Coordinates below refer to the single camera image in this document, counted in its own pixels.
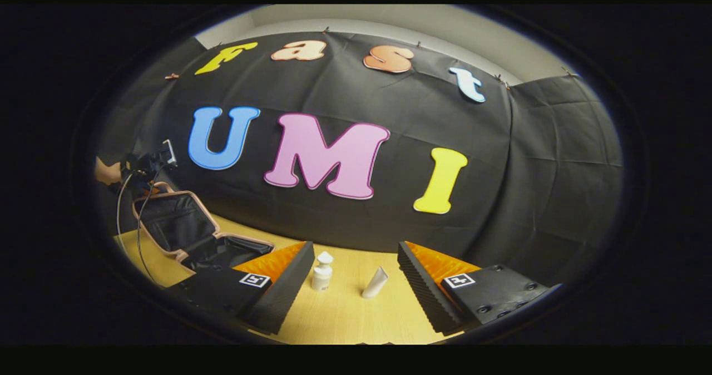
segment cable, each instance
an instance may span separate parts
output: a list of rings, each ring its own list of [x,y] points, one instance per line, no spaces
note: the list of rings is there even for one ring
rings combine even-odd
[[[134,175],[136,171],[134,170],[132,173],[128,175],[126,180],[124,180],[124,184],[121,186],[121,191],[119,192],[119,200],[116,202],[116,231],[117,235],[119,236],[119,243],[121,244],[121,248],[124,249],[124,253],[126,256],[129,256],[129,251],[126,251],[126,245],[124,244],[124,240],[121,238],[121,225],[119,224],[119,215],[121,215],[121,197],[124,194],[124,190],[126,190],[126,185],[129,184],[129,180],[131,180],[131,177]]]
[[[156,171],[156,175],[153,177],[153,181],[151,181],[150,184],[148,185],[148,196],[146,197],[146,200],[143,202],[143,205],[141,206],[141,210],[138,213],[138,227],[136,228],[136,244],[138,245],[138,254],[141,258],[141,263],[143,263],[143,268],[146,269],[146,273],[148,274],[148,276],[151,278],[151,280],[155,284],[158,284],[158,282],[156,282],[156,279],[153,279],[153,275],[148,270],[148,266],[146,265],[146,262],[143,259],[143,253],[141,253],[141,215],[143,215],[143,209],[146,207],[148,200],[151,198],[151,195],[153,192],[153,184],[155,184],[156,179],[158,178],[158,174],[161,172],[163,167],[165,167],[166,165],[167,164],[163,164],[158,168],[158,171]]]

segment letter u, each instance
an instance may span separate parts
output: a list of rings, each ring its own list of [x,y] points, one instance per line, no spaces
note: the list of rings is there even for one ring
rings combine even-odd
[[[232,126],[227,137],[227,144],[222,152],[208,149],[208,137],[213,122],[222,114],[222,109],[208,106],[195,111],[193,129],[188,140],[188,154],[196,165],[210,170],[223,170],[235,165],[242,155],[242,147],[247,136],[247,128],[252,119],[260,116],[260,110],[251,106],[232,108],[229,116]]]

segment black wire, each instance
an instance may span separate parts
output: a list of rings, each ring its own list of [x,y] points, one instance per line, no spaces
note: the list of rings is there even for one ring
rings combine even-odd
[[[143,202],[143,205],[141,206],[141,210],[138,213],[138,226],[136,228],[136,244],[138,245],[138,255],[141,258],[141,263],[143,263],[143,268],[146,269],[146,273],[148,274],[148,276],[151,278],[151,280],[155,284],[158,284],[158,282],[156,282],[156,279],[153,279],[153,275],[148,270],[148,266],[146,265],[146,262],[143,259],[143,253],[141,253],[141,215],[143,215],[143,209],[146,207],[148,200],[151,198],[151,195],[153,192],[153,184],[155,184],[156,179],[158,178],[158,174],[161,172],[163,167],[165,167],[166,165],[167,164],[163,164],[163,165],[161,165],[161,167],[158,168],[156,175],[153,177],[153,181],[150,182],[150,184],[148,185],[148,196],[146,197],[146,200]]]

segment white tube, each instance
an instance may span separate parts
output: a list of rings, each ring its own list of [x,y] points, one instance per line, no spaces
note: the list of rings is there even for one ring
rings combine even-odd
[[[378,292],[381,291],[383,285],[386,284],[387,280],[388,274],[386,273],[386,271],[383,270],[383,268],[379,267],[376,271],[376,274],[373,276],[373,279],[371,279],[371,283],[366,286],[366,290],[364,290],[361,294],[361,297],[363,297],[364,299],[376,297]]]

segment white wall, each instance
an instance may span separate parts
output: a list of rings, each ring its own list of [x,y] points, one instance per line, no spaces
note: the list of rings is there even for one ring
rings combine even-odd
[[[196,36],[207,48],[256,36],[297,31],[361,33],[444,53],[510,85],[562,76],[570,64],[524,35],[450,5],[271,5]]]

